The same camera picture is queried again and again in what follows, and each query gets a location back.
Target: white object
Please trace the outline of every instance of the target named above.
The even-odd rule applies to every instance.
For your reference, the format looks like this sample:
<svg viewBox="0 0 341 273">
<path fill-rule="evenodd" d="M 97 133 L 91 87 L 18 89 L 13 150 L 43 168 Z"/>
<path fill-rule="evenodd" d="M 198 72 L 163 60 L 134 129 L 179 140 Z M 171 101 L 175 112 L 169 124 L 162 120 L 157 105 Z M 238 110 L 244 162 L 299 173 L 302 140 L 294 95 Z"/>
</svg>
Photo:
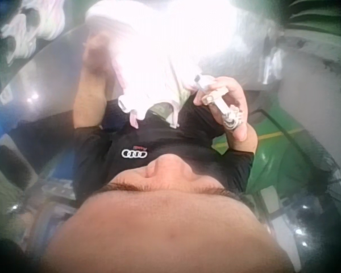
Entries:
<svg viewBox="0 0 341 273">
<path fill-rule="evenodd" d="M 174 54 L 157 11 L 135 1 L 99 1 L 87 11 L 86 24 L 111 33 L 109 50 L 124 93 L 119 106 L 130 113 L 131 125 L 138 128 L 137 120 L 143 120 L 149 108 L 167 102 L 173 107 L 167 121 L 176 128 L 190 95 L 185 86 L 198 70 Z"/>
<path fill-rule="evenodd" d="M 30 57 L 36 48 L 36 40 L 33 36 L 27 33 L 26 16 L 17 14 L 9 24 L 1 28 L 1 38 L 13 37 L 15 40 L 15 48 L 9 51 L 6 56 L 6 61 L 11 64 L 16 58 Z"/>
<path fill-rule="evenodd" d="M 201 92 L 205 92 L 208 86 L 213 83 L 214 77 L 198 75 L 196 82 Z M 227 88 L 219 88 L 218 90 L 212 91 L 202 98 L 204 105 L 214 104 L 221 112 L 224 125 L 230 129 L 235 130 L 242 121 L 242 111 L 239 110 L 235 105 L 227 106 L 222 96 L 228 93 Z"/>
<path fill-rule="evenodd" d="M 0 101 L 2 105 L 6 105 L 13 100 L 13 93 L 11 91 L 10 84 L 6 85 L 4 90 L 0 94 Z"/>
<path fill-rule="evenodd" d="M 280 208 L 280 200 L 275 187 L 270 186 L 268 188 L 262 189 L 260 194 L 264 200 L 265 207 L 269 214 L 276 212 Z M 298 253 L 296 240 L 294 239 L 294 234 L 289 228 L 288 224 L 285 222 L 283 215 L 273 219 L 271 221 L 272 230 L 274 231 L 274 236 L 278 244 L 287 253 L 290 261 L 293 264 L 294 270 L 300 272 L 302 268 L 300 255 Z"/>
<path fill-rule="evenodd" d="M 123 158 L 146 158 L 148 155 L 147 151 L 134 151 L 134 150 L 128 150 L 124 149 L 121 152 L 121 155 Z"/>
<path fill-rule="evenodd" d="M 165 16 L 169 35 L 182 41 L 178 50 L 196 62 L 224 52 L 239 25 L 229 0 L 173 0 Z"/>
<path fill-rule="evenodd" d="M 39 13 L 39 25 L 35 30 L 37 38 L 53 40 L 65 25 L 64 0 L 23 0 L 22 9 L 34 9 Z"/>
</svg>

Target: bright light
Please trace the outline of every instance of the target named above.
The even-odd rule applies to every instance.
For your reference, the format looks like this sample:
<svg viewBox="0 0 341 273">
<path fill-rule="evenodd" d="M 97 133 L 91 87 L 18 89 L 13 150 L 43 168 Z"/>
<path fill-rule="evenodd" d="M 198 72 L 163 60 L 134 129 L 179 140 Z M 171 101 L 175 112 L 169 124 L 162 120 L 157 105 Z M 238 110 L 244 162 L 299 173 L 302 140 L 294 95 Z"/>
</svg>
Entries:
<svg viewBox="0 0 341 273">
<path fill-rule="evenodd" d="M 39 95 L 37 93 L 33 93 L 32 97 L 33 100 L 37 100 L 39 98 Z"/>
<path fill-rule="evenodd" d="M 236 16 L 228 0 L 178 0 L 168 7 L 172 39 L 196 61 L 224 51 L 232 42 Z"/>
<path fill-rule="evenodd" d="M 261 159 L 266 162 L 267 161 L 267 157 L 265 156 L 265 153 L 261 153 Z"/>
<path fill-rule="evenodd" d="M 305 235 L 301 229 L 296 229 L 296 234 L 298 235 Z"/>
</svg>

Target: man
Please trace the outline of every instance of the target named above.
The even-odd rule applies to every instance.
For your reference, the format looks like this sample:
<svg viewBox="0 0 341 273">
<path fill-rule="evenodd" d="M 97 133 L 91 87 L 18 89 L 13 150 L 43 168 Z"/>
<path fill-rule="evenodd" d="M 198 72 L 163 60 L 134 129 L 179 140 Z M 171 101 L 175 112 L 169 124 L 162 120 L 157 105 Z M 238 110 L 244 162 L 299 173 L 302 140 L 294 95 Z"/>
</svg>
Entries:
<svg viewBox="0 0 341 273">
<path fill-rule="evenodd" d="M 49 272 L 292 272 L 286 254 L 238 198 L 256 151 L 254 129 L 222 126 L 221 115 L 199 96 L 181 110 L 172 129 L 148 113 L 139 129 L 115 136 L 101 124 L 109 74 L 109 39 L 89 40 L 74 104 L 74 190 L 83 202 L 55 234 L 43 259 Z M 242 87 L 224 99 L 247 119 Z M 226 133 L 220 155 L 214 137 Z"/>
</svg>

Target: white plastic part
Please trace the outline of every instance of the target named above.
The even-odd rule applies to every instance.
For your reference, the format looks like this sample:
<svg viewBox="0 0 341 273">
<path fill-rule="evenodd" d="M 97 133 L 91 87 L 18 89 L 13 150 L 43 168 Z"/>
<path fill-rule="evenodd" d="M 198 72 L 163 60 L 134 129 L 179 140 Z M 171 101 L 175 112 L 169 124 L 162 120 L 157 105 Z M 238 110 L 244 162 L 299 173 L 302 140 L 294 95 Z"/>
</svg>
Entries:
<svg viewBox="0 0 341 273">
<path fill-rule="evenodd" d="M 199 69 L 171 49 L 158 12 L 135 1 L 99 1 L 87 11 L 86 24 L 111 34 L 111 61 L 124 93 L 119 107 L 130 113 L 131 125 L 138 128 L 149 108 L 167 102 L 173 107 L 167 121 L 176 128 Z"/>
<path fill-rule="evenodd" d="M 199 92 L 206 92 L 208 86 L 213 83 L 214 77 L 198 75 L 196 82 L 199 86 Z M 214 90 L 211 93 L 205 95 L 202 98 L 204 105 L 214 104 L 221 112 L 224 125 L 229 130 L 235 130 L 240 124 L 242 124 L 243 113 L 235 105 L 227 106 L 222 96 L 228 93 L 227 88 L 220 88 Z"/>
</svg>

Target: white cloth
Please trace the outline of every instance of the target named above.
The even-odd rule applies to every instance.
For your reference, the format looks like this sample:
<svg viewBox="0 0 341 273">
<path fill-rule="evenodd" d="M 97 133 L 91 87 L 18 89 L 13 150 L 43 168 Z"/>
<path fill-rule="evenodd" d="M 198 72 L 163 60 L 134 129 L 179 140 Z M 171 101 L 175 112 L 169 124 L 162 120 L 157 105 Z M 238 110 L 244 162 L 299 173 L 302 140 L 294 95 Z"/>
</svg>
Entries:
<svg viewBox="0 0 341 273">
<path fill-rule="evenodd" d="M 131 125 L 138 128 L 148 109 L 167 102 L 173 107 L 167 121 L 177 127 L 199 69 L 174 53 L 157 11 L 135 1 L 99 1 L 88 10 L 86 23 L 112 34 L 109 50 L 124 93 L 119 106 L 130 113 Z"/>
</svg>

